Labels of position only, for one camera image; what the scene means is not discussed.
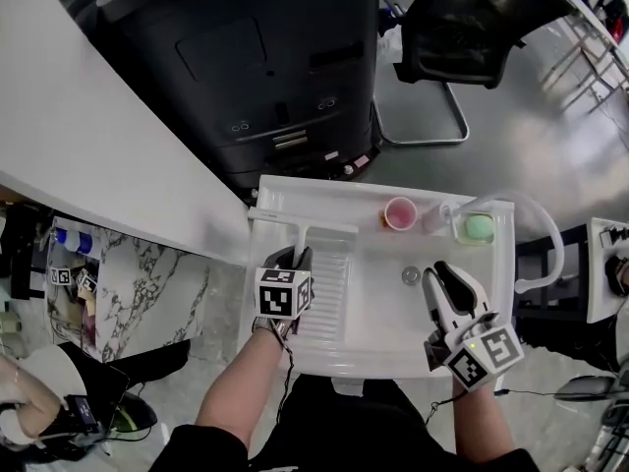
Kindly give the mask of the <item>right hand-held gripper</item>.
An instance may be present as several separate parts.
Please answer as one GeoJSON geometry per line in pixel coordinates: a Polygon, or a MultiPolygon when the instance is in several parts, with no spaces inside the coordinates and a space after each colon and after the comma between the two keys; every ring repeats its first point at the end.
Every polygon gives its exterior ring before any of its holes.
{"type": "Polygon", "coordinates": [[[434,269],[422,277],[431,320],[440,329],[425,342],[429,370],[444,367],[464,390],[477,390],[520,362],[523,349],[513,325],[501,324],[499,313],[489,312],[486,292],[472,275],[445,261],[434,269]],[[455,328],[452,310],[473,320],[455,328]]]}

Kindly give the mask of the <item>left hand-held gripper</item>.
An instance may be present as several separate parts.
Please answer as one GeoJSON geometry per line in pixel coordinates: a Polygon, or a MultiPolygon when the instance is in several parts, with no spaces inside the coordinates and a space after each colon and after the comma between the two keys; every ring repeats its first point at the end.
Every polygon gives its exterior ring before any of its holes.
{"type": "MultiPolygon", "coordinates": [[[[293,267],[295,247],[283,248],[267,257],[268,267],[255,273],[255,309],[258,317],[296,320],[314,298],[312,273],[271,267],[293,267]]],[[[313,267],[314,251],[306,247],[300,256],[300,269],[313,267]]]]}

